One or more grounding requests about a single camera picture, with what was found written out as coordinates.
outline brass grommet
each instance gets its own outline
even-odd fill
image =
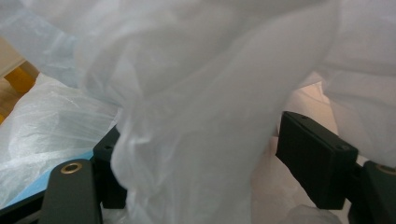
[[[77,171],[79,171],[82,168],[82,164],[79,162],[72,162],[64,167],[62,167],[61,173],[64,175],[71,175]]]
[[[376,168],[377,168],[378,170],[384,172],[385,174],[388,174],[388,175],[396,175],[396,169],[392,169],[392,168],[390,168],[390,167],[388,167],[388,166],[384,166],[384,165],[378,164],[378,165],[376,166]]]

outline black bracket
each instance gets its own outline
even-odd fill
[[[284,112],[276,155],[320,209],[352,202],[349,223],[396,223],[396,171],[372,161],[314,120]]]

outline blue surface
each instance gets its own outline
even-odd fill
[[[76,159],[85,159],[89,160],[93,156],[93,152],[89,151],[78,155],[76,157],[69,158],[65,161],[71,161]],[[21,193],[19,193],[14,199],[12,199],[6,206],[10,206],[14,203],[20,202],[21,200],[28,198],[32,195],[37,194],[40,191],[43,191],[47,188],[50,179],[50,172],[53,168],[49,169],[46,173],[41,175],[37,180],[35,180],[31,185],[29,185],[26,189],[24,189]]]

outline black plastic piece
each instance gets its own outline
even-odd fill
[[[52,170],[39,223],[102,223],[90,161],[68,161]]]
[[[375,223],[396,223],[396,170],[367,161],[361,182]]]
[[[113,148],[119,137],[120,133],[114,127],[93,149],[95,170],[99,174],[97,186],[100,200],[103,207],[108,209],[124,208],[127,194],[127,190],[119,184],[110,167]]]
[[[314,120],[284,112],[276,155],[320,209],[342,209],[358,150]]]
[[[24,219],[23,223],[37,223],[38,216],[32,217],[32,214],[37,214],[40,211],[43,198],[44,191],[41,191],[29,198],[2,209],[0,211],[0,223],[17,223],[22,219]]]

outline translucent plastic bag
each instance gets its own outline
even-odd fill
[[[1,2],[11,43],[35,31],[49,44],[26,53],[74,57],[80,87],[123,108],[112,167],[132,222],[249,223],[250,173],[315,68],[341,136],[395,165],[394,1]]]
[[[116,106],[40,75],[0,126],[0,207],[48,169],[92,150],[116,114]]]

